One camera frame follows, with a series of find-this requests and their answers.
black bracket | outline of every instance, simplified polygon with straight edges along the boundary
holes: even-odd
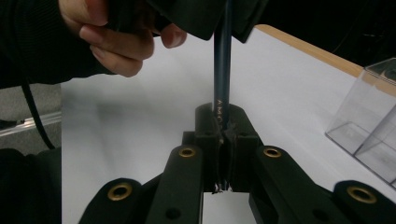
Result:
[[[224,140],[211,104],[199,106],[195,132],[183,134],[161,175],[143,186],[125,178],[107,183],[80,223],[201,223],[203,193],[217,192],[224,177],[216,160],[227,158],[221,153],[230,155],[231,189],[249,193],[257,223],[396,223],[395,203],[374,188],[351,180],[333,192],[323,189],[285,150],[264,146],[242,108],[230,105],[230,120],[233,129]]]

transparent container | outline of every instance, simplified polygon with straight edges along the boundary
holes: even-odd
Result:
[[[396,58],[363,69],[326,135],[396,188]]]

mounting hole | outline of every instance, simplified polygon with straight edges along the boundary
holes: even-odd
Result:
[[[166,210],[165,214],[166,217],[171,220],[178,219],[181,216],[180,210],[178,210],[177,208],[169,208],[168,210]]]
[[[312,214],[314,214],[314,217],[316,219],[319,219],[320,221],[324,221],[324,222],[329,221],[329,216],[327,216],[327,214],[321,210],[314,209],[312,211]]]
[[[119,183],[113,186],[108,193],[107,197],[111,201],[120,201],[126,199],[132,193],[132,186],[128,183]]]
[[[178,155],[184,158],[193,157],[195,155],[195,150],[189,147],[182,148]]]
[[[361,203],[376,203],[375,195],[368,189],[350,186],[346,189],[349,196]]]
[[[282,153],[279,150],[270,147],[266,148],[263,153],[265,156],[271,158],[279,158],[280,156],[282,156]]]

white table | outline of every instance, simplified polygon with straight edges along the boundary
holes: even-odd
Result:
[[[146,183],[160,174],[194,109],[213,99],[213,42],[189,36],[155,54],[136,77],[73,79],[63,91],[63,222],[119,177]],[[265,145],[284,148],[326,189],[355,179],[396,202],[396,191],[325,137],[355,78],[254,30],[233,40],[231,103],[245,109]],[[248,195],[205,194],[203,223],[255,223]]]

black plastic part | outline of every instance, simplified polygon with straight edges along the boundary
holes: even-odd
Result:
[[[168,19],[166,19],[165,16],[161,15],[159,12],[156,13],[155,20],[154,20],[154,27],[157,30],[162,31],[163,28],[165,28],[170,23],[172,23],[172,22],[170,22]]]
[[[349,180],[337,183],[332,199],[354,223],[396,223],[396,205],[376,189],[361,182]]]
[[[253,166],[277,212],[277,223],[351,223],[281,148],[259,147]]]
[[[200,105],[195,109],[194,144],[204,153],[205,192],[215,192],[219,183],[219,149],[222,136],[213,116],[212,104]]]
[[[194,145],[195,132],[184,132],[181,140],[181,145]]]
[[[108,2],[107,28],[114,31],[131,33],[134,30],[136,1],[111,0]]]
[[[123,200],[112,201],[107,194],[118,184],[128,184],[132,187],[132,193]],[[79,224],[108,224],[108,223],[133,223],[141,193],[141,185],[126,178],[120,178],[105,184],[95,195],[85,209]]]
[[[250,192],[253,181],[251,158],[263,143],[241,107],[230,105],[230,123],[232,127],[226,132],[228,138],[233,137],[229,181],[233,192]]]
[[[227,0],[148,0],[169,21],[191,35],[209,40]],[[268,0],[233,0],[233,36],[245,43]]]
[[[139,195],[138,206],[134,211],[135,216],[133,217],[133,221],[128,223],[145,223],[146,218],[151,207],[152,201],[155,196],[155,192],[157,191],[158,185],[161,181],[162,175],[157,175],[152,178],[149,182],[142,186],[141,193]]]
[[[146,223],[201,223],[203,154],[186,145],[172,150]]]
[[[278,214],[270,198],[265,193],[260,182],[251,186],[251,192],[248,197],[251,212],[258,224],[276,224],[278,223]]]

